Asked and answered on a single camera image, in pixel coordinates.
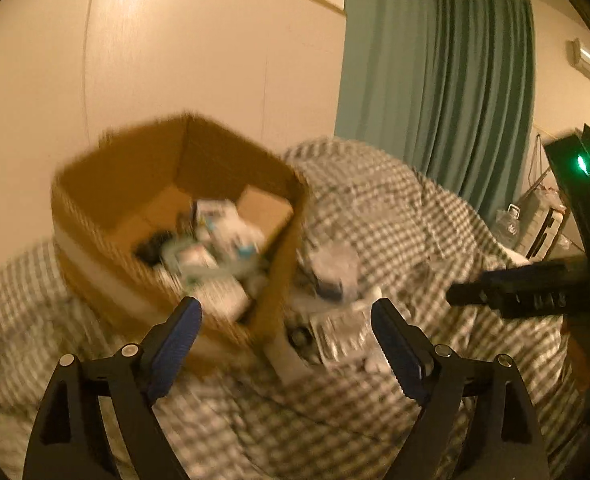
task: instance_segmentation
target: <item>clear plastic packaging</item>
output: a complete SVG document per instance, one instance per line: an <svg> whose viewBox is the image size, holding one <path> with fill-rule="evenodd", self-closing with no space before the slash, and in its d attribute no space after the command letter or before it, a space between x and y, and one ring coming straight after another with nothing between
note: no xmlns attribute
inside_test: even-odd
<svg viewBox="0 0 590 480"><path fill-rule="evenodd" d="M520 209L511 204L508 210L498 210L491 233L504 247L514 249L520 237Z"/></svg>
<svg viewBox="0 0 590 480"><path fill-rule="evenodd" d="M350 245L325 245L309 255L309 264L320 297L343 302L357 297L360 258Z"/></svg>
<svg viewBox="0 0 590 480"><path fill-rule="evenodd" d="M371 329L371 306L381 298L374 287L362 300L310 317L319 355L327 368L370 357L378 348Z"/></svg>

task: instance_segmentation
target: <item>black object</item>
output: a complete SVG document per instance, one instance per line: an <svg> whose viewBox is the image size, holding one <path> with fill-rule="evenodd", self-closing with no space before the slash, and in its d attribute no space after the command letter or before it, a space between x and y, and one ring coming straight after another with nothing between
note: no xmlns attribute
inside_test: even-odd
<svg viewBox="0 0 590 480"><path fill-rule="evenodd" d="M140 480L188 480L151 410L168 393L197 334L201 308L185 298L141 345L113 357L80 362L67 354L53 372L28 443L24 480L116 480L98 396L112 398L120 430ZM546 480L547 458L536 416L509 356L493 362L433 347L389 300L371 313L373 330L404 393L422 412L386 480L434 478L462 397L477 396L459 458L457 480ZM0 480L6 480L1 473Z"/></svg>
<svg viewBox="0 0 590 480"><path fill-rule="evenodd" d="M513 360L459 357L434 347L404 321L389 300L378 300L371 324L405 395L422 411L385 480L435 478L463 397L477 402L453 479L546 480L549 463L535 410Z"/></svg>
<svg viewBox="0 0 590 480"><path fill-rule="evenodd" d="M173 236L171 231L158 231L149 240L140 243L133 254L147 266L155 267L162 262L162 246Z"/></svg>
<svg viewBox="0 0 590 480"><path fill-rule="evenodd" d="M297 350L309 348L313 342L313 335L307 326L296 326L286 331L291 346Z"/></svg>
<svg viewBox="0 0 590 480"><path fill-rule="evenodd" d="M328 301L342 301L344 299L344 285L342 282L331 283L320 280L313 274L315 292L320 298Z"/></svg>
<svg viewBox="0 0 590 480"><path fill-rule="evenodd" d="M545 147L562 195L578 224L586 256L483 272L476 282L456 283L452 305L488 304L502 317L574 316L590 312L590 128Z"/></svg>
<svg viewBox="0 0 590 480"><path fill-rule="evenodd" d="M30 434L24 480L115 480L98 396L111 397L121 434L140 480L187 480L152 404L168 393L201 324L197 300L184 298L141 344L113 357L80 362L63 356Z"/></svg>

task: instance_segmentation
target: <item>item inside box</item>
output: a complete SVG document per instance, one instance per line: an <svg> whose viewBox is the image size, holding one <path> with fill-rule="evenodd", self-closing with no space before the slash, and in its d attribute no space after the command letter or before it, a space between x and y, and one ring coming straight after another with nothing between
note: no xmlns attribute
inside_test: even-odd
<svg viewBox="0 0 590 480"><path fill-rule="evenodd" d="M166 286L197 298L205 312L236 321L267 285L262 253L292 215L288 201L252 186L233 203L192 200L173 185L111 235L124 250L134 248Z"/></svg>

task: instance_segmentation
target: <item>bed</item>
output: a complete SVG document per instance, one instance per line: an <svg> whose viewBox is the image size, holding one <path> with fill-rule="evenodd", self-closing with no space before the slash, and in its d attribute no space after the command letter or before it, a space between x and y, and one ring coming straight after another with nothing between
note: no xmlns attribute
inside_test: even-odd
<svg viewBox="0 0 590 480"><path fill-rule="evenodd" d="M329 240L360 254L360 289L381 287L409 323L434 344L517 363L533 399L552 476L582 440L582 395L566 360L562 320L505 321L488 308L450 307L454 280L511 265L484 222L454 194L384 152L325 139L286 160L309 180L312 200L303 247ZM38 402L57 359L112 354L126 343L76 297L44 240L0 270L0 465L21 478ZM123 478L134 478L110 403L102 406ZM463 402L440 466L447 478L472 404ZM371 480L381 478L419 410L392 373L347 367L288 388L264 362L204 381L182 373L155 414L192 479Z"/></svg>

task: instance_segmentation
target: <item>metal pivot bolt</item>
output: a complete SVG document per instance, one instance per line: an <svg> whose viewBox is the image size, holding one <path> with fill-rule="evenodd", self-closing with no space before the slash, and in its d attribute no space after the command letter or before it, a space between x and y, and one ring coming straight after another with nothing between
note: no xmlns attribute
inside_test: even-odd
<svg viewBox="0 0 590 480"><path fill-rule="evenodd" d="M453 355L453 349L448 345L435 345L435 353L440 357L450 357Z"/></svg>
<svg viewBox="0 0 590 480"><path fill-rule="evenodd" d="M513 360L511 359L511 356L508 356L506 354L498 355L498 363L505 368L510 368L511 366L513 366Z"/></svg>
<svg viewBox="0 0 590 480"><path fill-rule="evenodd" d="M137 352L139 352L139 347L137 345L126 345L124 346L124 348L121 349L121 354L124 357L133 357L133 355L136 355Z"/></svg>
<svg viewBox="0 0 590 480"><path fill-rule="evenodd" d="M59 365L60 366L70 366L73 364L75 360L75 356L73 354L64 354L62 357L59 358Z"/></svg>

